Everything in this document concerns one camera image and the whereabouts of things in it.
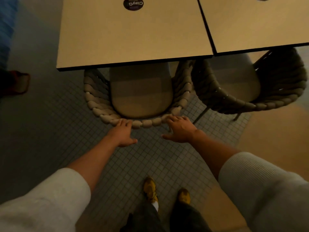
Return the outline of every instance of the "sock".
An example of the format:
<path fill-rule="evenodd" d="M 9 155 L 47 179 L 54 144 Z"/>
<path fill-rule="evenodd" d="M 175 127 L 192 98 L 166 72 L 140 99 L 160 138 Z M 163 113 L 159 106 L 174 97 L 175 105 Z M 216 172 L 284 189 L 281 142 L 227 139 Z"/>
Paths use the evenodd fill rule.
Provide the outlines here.
<path fill-rule="evenodd" d="M 152 205 L 154 206 L 154 208 L 156 209 L 156 211 L 159 211 L 159 204 L 157 201 L 155 201 L 154 203 L 152 203 Z"/>

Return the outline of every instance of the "table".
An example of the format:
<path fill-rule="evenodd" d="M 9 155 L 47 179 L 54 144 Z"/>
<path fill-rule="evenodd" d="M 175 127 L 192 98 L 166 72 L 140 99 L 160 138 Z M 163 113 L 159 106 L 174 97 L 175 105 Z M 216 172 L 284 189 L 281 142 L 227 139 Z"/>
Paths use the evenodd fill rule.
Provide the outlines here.
<path fill-rule="evenodd" d="M 212 56 L 197 0 L 64 0 L 59 71 Z"/>
<path fill-rule="evenodd" d="M 309 45 L 309 0 L 200 0 L 215 55 Z"/>

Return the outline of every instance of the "yellow sneaker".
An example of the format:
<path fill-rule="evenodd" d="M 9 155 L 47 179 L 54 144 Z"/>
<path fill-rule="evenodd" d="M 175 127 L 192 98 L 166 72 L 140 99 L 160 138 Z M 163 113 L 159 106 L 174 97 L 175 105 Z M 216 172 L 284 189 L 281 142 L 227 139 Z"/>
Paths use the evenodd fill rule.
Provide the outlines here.
<path fill-rule="evenodd" d="M 147 200 L 150 203 L 154 203 L 155 201 L 157 201 L 158 204 L 159 204 L 159 200 L 158 200 L 157 192 L 156 192 L 156 188 L 155 188 L 155 181 L 153 180 L 152 177 L 147 177 L 145 179 L 144 193 L 147 197 Z"/>
<path fill-rule="evenodd" d="M 181 203 L 190 204 L 191 203 L 191 198 L 190 198 L 189 191 L 187 189 L 185 189 L 185 188 L 181 188 L 178 191 L 178 200 Z"/>

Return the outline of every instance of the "sticker on table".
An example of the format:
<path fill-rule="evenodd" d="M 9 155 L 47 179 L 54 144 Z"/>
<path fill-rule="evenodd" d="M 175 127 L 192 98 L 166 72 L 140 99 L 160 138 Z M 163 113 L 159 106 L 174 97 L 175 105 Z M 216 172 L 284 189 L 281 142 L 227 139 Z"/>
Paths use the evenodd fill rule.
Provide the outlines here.
<path fill-rule="evenodd" d="M 124 0 L 123 6 L 127 10 L 139 10 L 144 6 L 143 0 Z"/>

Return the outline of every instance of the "white sleeve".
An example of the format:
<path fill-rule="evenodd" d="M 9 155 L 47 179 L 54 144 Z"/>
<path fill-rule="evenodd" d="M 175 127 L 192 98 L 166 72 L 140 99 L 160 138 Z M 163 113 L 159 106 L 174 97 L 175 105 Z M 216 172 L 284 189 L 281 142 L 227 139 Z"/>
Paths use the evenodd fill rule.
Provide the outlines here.
<path fill-rule="evenodd" d="M 91 198 L 76 171 L 63 168 L 26 195 L 0 206 L 3 231 L 73 231 Z"/>
<path fill-rule="evenodd" d="M 219 184 L 255 231 L 309 231 L 309 183 L 247 152 L 222 166 Z"/>

